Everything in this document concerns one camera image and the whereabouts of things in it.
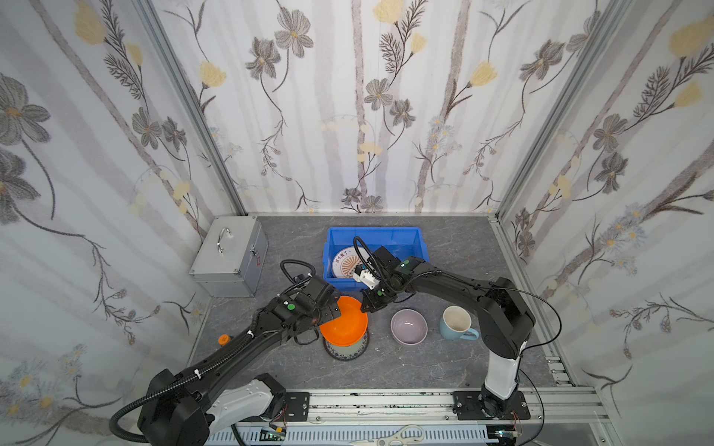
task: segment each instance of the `blue mug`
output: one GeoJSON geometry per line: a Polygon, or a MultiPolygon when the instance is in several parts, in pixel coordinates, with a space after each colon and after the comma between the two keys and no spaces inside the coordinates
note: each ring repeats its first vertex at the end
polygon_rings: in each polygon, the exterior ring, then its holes
{"type": "Polygon", "coordinates": [[[439,324],[439,332],[448,340],[477,340],[478,331],[471,328],[471,315],[462,307],[451,306],[444,310],[439,324]]]}

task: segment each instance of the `robotic arm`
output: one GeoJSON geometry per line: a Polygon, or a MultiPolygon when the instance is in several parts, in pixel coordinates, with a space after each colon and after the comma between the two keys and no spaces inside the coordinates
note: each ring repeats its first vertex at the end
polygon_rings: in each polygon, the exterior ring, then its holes
{"type": "MultiPolygon", "coordinates": [[[[420,258],[399,260],[384,247],[358,266],[353,278],[369,288],[363,291],[361,310],[365,313],[385,308],[402,291],[432,294],[475,313],[490,350],[479,404],[486,417],[501,417],[511,411],[519,356],[535,318],[508,279],[488,282],[463,277],[420,258]]],[[[290,288],[256,311],[248,329],[220,350],[176,375],[168,369],[156,375],[146,396],[114,414],[110,431],[123,440],[154,446],[202,445],[211,433],[247,417],[274,419],[286,407],[286,392],[270,375],[260,375],[240,389],[224,390],[230,379],[261,353],[291,338],[305,344],[298,335],[309,330],[318,335],[319,325],[340,316],[340,293],[332,285],[313,274],[292,281],[290,288]],[[119,426],[124,415],[139,407],[137,425],[144,435],[119,426]]]]}

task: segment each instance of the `wall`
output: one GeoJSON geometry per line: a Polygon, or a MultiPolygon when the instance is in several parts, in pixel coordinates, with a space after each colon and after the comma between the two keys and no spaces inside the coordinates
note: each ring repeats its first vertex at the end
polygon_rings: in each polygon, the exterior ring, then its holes
{"type": "Polygon", "coordinates": [[[712,14],[635,2],[502,220],[628,446],[714,433],[712,14]]]}
{"type": "Polygon", "coordinates": [[[493,211],[606,2],[153,1],[249,211],[493,211]]]}
{"type": "Polygon", "coordinates": [[[2,439],[119,444],[188,360],[186,272],[231,209],[129,2],[5,1],[0,41],[2,439]]]}

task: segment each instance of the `table surface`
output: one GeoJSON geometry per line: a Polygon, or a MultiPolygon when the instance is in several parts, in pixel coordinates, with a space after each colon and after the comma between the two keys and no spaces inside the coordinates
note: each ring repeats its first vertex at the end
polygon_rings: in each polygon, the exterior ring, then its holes
{"type": "MultiPolygon", "coordinates": [[[[284,258],[297,258],[323,272],[322,253],[328,228],[334,226],[418,226],[429,252],[430,262],[453,273],[472,278],[510,278],[506,261],[486,217],[259,217],[268,237],[268,253],[255,298],[213,300],[194,360],[219,348],[218,338],[235,334],[250,323],[251,315],[289,286],[280,271],[284,258]]],[[[361,300],[358,293],[344,293],[361,300]]],[[[369,315],[370,343],[359,358],[342,362],[324,350],[322,342],[297,345],[289,341],[254,360],[236,374],[229,388],[240,387],[261,373],[270,373],[285,388],[417,388],[477,387],[486,378],[488,350],[481,341],[445,340],[439,334],[443,311],[451,305],[432,295],[418,293],[407,302],[390,304],[369,315]],[[428,324],[426,339],[406,347],[391,335],[389,323],[397,311],[412,308],[428,324]]],[[[478,322],[473,327],[478,330],[478,322]]],[[[302,336],[309,339],[312,333],[302,336]]],[[[530,349],[521,360],[521,369],[538,387],[553,387],[543,350],[530,349]]]]}

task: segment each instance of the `blue container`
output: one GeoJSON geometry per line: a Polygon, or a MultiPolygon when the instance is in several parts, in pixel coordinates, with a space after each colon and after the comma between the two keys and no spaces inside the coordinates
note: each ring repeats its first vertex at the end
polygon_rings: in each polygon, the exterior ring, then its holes
{"type": "Polygon", "coordinates": [[[352,246],[356,235],[359,235],[373,252],[384,246],[400,260],[413,255],[429,261],[429,253],[420,228],[329,228],[322,255],[322,263],[325,266],[322,277],[338,290],[359,291],[367,288],[367,285],[352,278],[335,278],[332,273],[332,259],[344,248],[352,246]]]}

